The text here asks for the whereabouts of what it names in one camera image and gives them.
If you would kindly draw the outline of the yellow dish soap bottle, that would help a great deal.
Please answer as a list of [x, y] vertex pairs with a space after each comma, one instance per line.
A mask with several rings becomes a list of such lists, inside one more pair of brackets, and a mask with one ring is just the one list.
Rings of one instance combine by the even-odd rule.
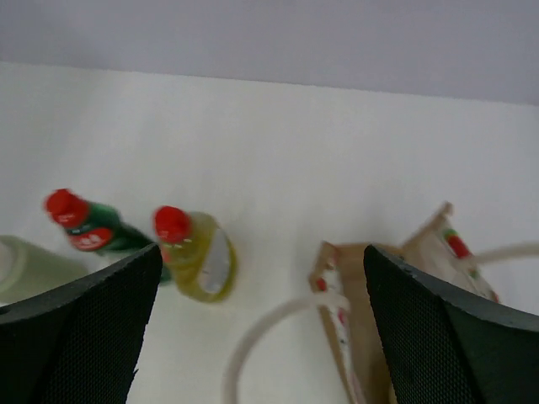
[[153, 216], [163, 264], [179, 292], [202, 303], [225, 300], [237, 274], [236, 251], [216, 219], [164, 205]]

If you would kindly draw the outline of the pale green white-capped bottle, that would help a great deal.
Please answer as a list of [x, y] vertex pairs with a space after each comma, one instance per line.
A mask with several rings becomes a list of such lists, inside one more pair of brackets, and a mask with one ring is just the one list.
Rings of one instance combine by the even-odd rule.
[[85, 266], [16, 237], [1, 235], [1, 304], [13, 304], [88, 275]]

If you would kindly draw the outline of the green dish soap bottle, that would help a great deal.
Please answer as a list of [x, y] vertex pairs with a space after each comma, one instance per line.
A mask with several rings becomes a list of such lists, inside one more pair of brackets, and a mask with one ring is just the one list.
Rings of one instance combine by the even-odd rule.
[[113, 263], [151, 246], [148, 236], [126, 223], [110, 205], [87, 200], [70, 189], [57, 189], [45, 198], [44, 209], [72, 247]]

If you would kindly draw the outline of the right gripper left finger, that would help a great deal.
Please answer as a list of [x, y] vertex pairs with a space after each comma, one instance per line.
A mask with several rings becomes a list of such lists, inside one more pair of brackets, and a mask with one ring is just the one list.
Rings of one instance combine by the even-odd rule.
[[124, 403], [162, 271], [157, 245], [1, 308], [3, 403]]

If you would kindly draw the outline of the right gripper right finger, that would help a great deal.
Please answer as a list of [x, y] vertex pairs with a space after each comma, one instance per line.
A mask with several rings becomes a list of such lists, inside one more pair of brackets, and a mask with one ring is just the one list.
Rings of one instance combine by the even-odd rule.
[[379, 247], [366, 288], [399, 403], [536, 403], [538, 317], [465, 291]]

